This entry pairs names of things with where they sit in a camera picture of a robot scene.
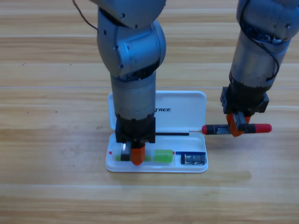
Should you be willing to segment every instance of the open case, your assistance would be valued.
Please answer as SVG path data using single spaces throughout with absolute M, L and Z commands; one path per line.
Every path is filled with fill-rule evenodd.
M 108 96 L 108 109 L 110 126 L 115 130 L 116 116 L 112 93 Z M 106 168 L 112 172 L 201 173 L 206 171 L 208 160 L 205 138 L 198 132 L 205 124 L 205 116 L 206 95 L 203 92 L 156 91 L 156 133 L 183 133 L 184 135 L 157 135 L 154 144 L 145 145 L 146 160 L 141 165 L 135 166 L 130 161 L 118 159 L 121 155 L 122 143 L 116 142 L 113 133 L 109 139 Z M 166 158 L 167 162 L 161 161 L 161 158 Z

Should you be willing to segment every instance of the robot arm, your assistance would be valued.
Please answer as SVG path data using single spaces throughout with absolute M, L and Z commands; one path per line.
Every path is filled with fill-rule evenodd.
M 99 9 L 97 42 L 111 77 L 116 141 L 131 147 L 126 151 L 139 165 L 145 143 L 155 142 L 156 69 L 166 53 L 156 18 L 166 0 L 91 1 Z
M 239 0 L 241 31 L 230 85 L 221 95 L 234 136 L 248 127 L 250 117 L 265 112 L 266 94 L 275 80 L 291 39 L 299 31 L 299 0 Z

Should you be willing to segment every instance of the green eraser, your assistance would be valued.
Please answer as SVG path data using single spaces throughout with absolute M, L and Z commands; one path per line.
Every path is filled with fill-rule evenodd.
M 172 162 L 173 151 L 171 149 L 156 149 L 154 161 L 155 162 Z

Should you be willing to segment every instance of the black cable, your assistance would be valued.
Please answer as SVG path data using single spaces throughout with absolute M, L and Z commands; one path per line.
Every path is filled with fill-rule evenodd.
M 242 9 L 242 12 L 241 12 L 241 16 L 240 16 L 240 26 L 241 26 L 241 30 L 243 31 L 243 33 L 247 36 L 248 39 L 250 39 L 255 45 L 259 46 L 261 49 L 263 49 L 264 51 L 266 51 L 269 55 L 272 56 L 272 58 L 274 59 L 275 63 L 276 63 L 276 66 L 277 66 L 277 70 L 276 72 L 273 72 L 273 75 L 269 78 L 266 79 L 266 81 L 269 81 L 269 80 L 272 80 L 276 77 L 276 75 L 278 74 L 279 72 L 279 61 L 278 59 L 269 51 L 269 49 L 267 49 L 263 44 L 260 44 L 258 42 L 255 41 L 255 39 L 253 39 L 251 36 L 249 36 L 243 26 L 243 20 L 244 20 L 244 12 L 245 12 L 245 9 L 246 7 L 248 6 L 250 0 L 247 0 L 247 2 L 245 3 L 243 9 Z
M 84 19 L 84 21 L 85 21 L 89 26 L 91 26 L 92 28 L 98 30 L 97 27 L 95 27 L 94 25 L 92 25 L 92 24 L 91 24 L 91 23 L 90 23 L 90 22 L 83 16 L 83 14 L 82 14 L 81 10 L 79 9 L 78 5 L 76 4 L 75 0 L 72 0 L 72 1 L 73 1 L 73 3 L 74 3 L 74 6 L 77 8 L 78 12 L 80 13 L 81 17 Z

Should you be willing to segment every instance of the wooden table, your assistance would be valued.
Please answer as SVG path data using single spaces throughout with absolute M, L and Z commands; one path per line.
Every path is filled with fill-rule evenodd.
M 97 8 L 77 0 L 96 25 Z M 201 90 L 225 123 L 237 0 L 167 0 L 159 90 Z M 298 224 L 299 37 L 265 114 L 270 134 L 206 137 L 203 174 L 105 168 L 109 73 L 71 0 L 0 0 L 0 223 Z

